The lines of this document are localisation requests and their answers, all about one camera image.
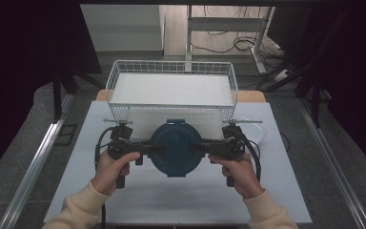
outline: floor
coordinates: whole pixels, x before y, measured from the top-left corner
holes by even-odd
[[[225,40],[227,45],[231,44],[230,39]],[[267,41],[266,38],[267,49],[270,49],[271,52],[280,52],[274,44],[269,44]],[[174,44],[171,47],[178,48],[172,51],[165,46],[164,56],[117,56],[114,53],[109,55],[102,53],[98,57],[103,74],[93,75],[93,77],[98,81],[106,82],[114,59],[183,60],[181,46]],[[210,48],[224,50],[226,47],[216,45],[210,46]],[[253,90],[258,83],[268,76],[258,75],[253,60],[247,55],[249,54],[243,56],[202,51],[202,53],[193,53],[193,60],[232,62],[239,88]],[[272,60],[272,66],[279,64],[279,61]],[[67,166],[72,146],[83,125],[86,112],[99,91],[92,84],[77,76],[75,80],[79,91],[75,95],[69,115],[65,120],[65,126],[75,131],[74,137],[61,135],[56,139],[57,144],[53,146],[15,228],[41,227],[56,187]],[[302,113],[300,101],[308,104],[308,96],[304,99],[296,98],[293,92],[295,86],[296,82],[276,91],[265,93],[265,96],[272,106],[278,129],[282,133],[282,139],[288,149],[288,156],[295,170],[296,179],[313,220],[312,224],[298,226],[299,228],[364,228],[357,226],[350,206],[340,191],[338,183],[336,183],[336,176],[331,171],[331,165],[316,143],[313,131],[307,124],[304,113]],[[0,161],[0,220],[52,122],[51,95],[51,84],[36,91],[34,106],[30,110],[28,119]],[[319,108],[320,130],[325,135],[342,173],[347,178],[366,213],[366,157],[331,116],[327,110],[327,104],[322,103]]]

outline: white surface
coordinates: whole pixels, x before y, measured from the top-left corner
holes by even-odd
[[[295,222],[311,222],[270,104],[238,103],[234,116],[248,115],[261,117],[260,126],[267,131],[259,144],[262,185]],[[45,221],[61,211],[65,196],[77,193],[93,177],[94,146],[111,125],[102,121],[104,116],[111,116],[108,104],[93,102]],[[250,124],[240,126],[247,132]],[[126,188],[107,201],[107,221],[127,225],[246,224],[250,217],[241,196],[225,183],[221,167],[207,158],[187,177],[167,178],[145,157],[143,166],[132,164]]]
[[[163,50],[160,6],[80,6],[97,52]]]
[[[121,73],[110,102],[234,107],[228,76],[208,74]]]

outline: wire basket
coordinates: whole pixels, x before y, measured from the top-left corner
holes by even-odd
[[[116,122],[128,121],[131,109],[219,112],[224,121],[234,113],[237,84],[228,62],[117,60],[106,98]]]

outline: black handle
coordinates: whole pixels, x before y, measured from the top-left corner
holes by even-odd
[[[126,187],[126,177],[125,176],[118,176],[117,181],[115,182],[117,189],[123,189]]]
[[[227,177],[227,186],[234,187],[234,178],[232,176]]]

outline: white table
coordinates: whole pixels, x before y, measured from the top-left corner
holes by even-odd
[[[107,102],[91,104],[69,164],[52,200],[45,221],[61,211],[67,195],[84,188],[94,176],[94,146],[100,134],[112,124]],[[259,144],[261,183],[277,204],[285,206],[295,222],[312,222],[299,190],[269,103],[238,103],[234,116],[263,120],[267,134]],[[249,213],[241,196],[225,185],[220,165],[203,158],[187,177],[170,177],[159,172],[144,157],[143,166],[132,164],[126,187],[106,202],[107,222],[119,225],[239,225]]]

